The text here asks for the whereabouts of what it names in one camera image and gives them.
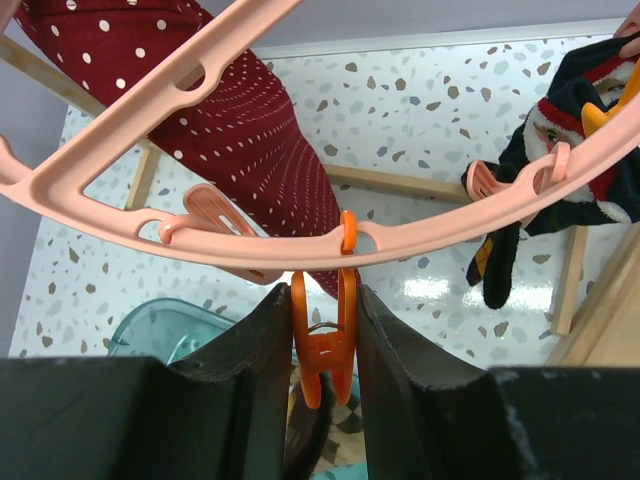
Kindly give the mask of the pink round clip hanger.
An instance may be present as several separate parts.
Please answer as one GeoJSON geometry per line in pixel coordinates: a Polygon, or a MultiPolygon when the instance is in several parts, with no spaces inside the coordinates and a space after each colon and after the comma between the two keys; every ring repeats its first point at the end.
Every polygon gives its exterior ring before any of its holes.
{"type": "Polygon", "coordinates": [[[469,206],[432,220],[383,227],[339,207],[327,172],[303,135],[281,80],[251,45],[295,8],[236,1],[212,15],[195,1],[5,1],[3,23],[28,38],[101,113],[40,166],[1,146],[8,199],[115,244],[219,267],[254,283],[279,270],[294,285],[294,338],[309,406],[321,372],[340,400],[351,387],[358,270],[449,246],[475,234],[482,269],[503,264],[498,231],[548,233],[569,224],[639,217],[639,59],[632,36],[570,52],[552,90],[510,145],[515,176],[473,161],[469,206]],[[606,149],[621,126],[630,141],[606,149]],[[86,187],[139,140],[197,174],[185,212],[120,210],[86,187]]]}

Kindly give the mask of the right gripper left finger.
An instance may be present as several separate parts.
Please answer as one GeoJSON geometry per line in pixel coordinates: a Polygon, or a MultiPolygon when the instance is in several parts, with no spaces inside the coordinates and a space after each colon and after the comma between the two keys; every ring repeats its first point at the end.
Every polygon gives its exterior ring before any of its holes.
{"type": "Polygon", "coordinates": [[[1,363],[5,479],[278,479],[283,473],[290,290],[193,354],[1,363]]]}

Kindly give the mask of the blue transparent plastic basin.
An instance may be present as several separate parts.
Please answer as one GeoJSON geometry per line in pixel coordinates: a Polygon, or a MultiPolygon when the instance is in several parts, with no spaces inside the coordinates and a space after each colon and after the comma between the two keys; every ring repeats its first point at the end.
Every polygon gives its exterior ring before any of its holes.
{"type": "Polygon", "coordinates": [[[116,328],[109,357],[153,357],[169,365],[190,355],[235,324],[217,313],[174,298],[136,307],[116,328]]]}

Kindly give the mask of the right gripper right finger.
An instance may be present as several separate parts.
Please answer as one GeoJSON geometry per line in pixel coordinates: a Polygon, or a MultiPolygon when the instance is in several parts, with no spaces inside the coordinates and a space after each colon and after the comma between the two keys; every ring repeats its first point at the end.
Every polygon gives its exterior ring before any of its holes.
{"type": "Polygon", "coordinates": [[[635,479],[635,368],[497,367],[448,353],[358,291],[372,479],[635,479]]]}

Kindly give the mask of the wooden clothes rack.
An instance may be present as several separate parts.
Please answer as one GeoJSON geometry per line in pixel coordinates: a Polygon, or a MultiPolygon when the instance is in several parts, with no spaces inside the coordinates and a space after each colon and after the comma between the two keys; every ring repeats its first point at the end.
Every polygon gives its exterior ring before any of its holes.
{"type": "MultiPolygon", "coordinates": [[[[270,58],[300,126],[323,161],[455,182],[475,159],[492,159],[546,92],[564,54],[583,37],[270,58]]],[[[468,241],[362,270],[398,317],[479,365],[537,364],[556,337],[553,303],[565,234],[525,237],[507,305],[487,309],[465,272],[468,241]]],[[[15,357],[103,355],[138,305],[177,298],[230,320],[266,288],[221,270],[149,256],[43,220],[27,238],[28,266],[9,352],[15,357]]]]}

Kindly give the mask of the black multicolour argyle sock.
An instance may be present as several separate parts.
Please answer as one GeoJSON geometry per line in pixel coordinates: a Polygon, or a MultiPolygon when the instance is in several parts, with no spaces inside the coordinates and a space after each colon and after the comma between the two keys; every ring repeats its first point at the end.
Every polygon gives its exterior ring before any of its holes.
{"type": "Polygon", "coordinates": [[[470,287],[483,284],[483,300],[490,309],[501,309],[511,293],[520,230],[516,222],[488,233],[469,263],[467,283],[470,287]]]}

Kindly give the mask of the red polka dot garment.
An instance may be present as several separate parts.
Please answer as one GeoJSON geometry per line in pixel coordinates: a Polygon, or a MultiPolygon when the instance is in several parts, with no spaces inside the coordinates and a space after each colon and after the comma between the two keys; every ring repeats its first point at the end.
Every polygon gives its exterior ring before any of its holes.
{"type": "Polygon", "coordinates": [[[306,270],[338,292],[341,211],[302,134],[292,100],[250,50],[287,2],[242,1],[220,16],[195,1],[7,1],[15,21],[100,104],[95,123],[39,167],[1,145],[1,192],[84,233],[154,256],[212,265],[266,283],[306,270]],[[83,190],[140,137],[219,189],[262,235],[215,232],[191,216],[124,212],[83,190]]]}

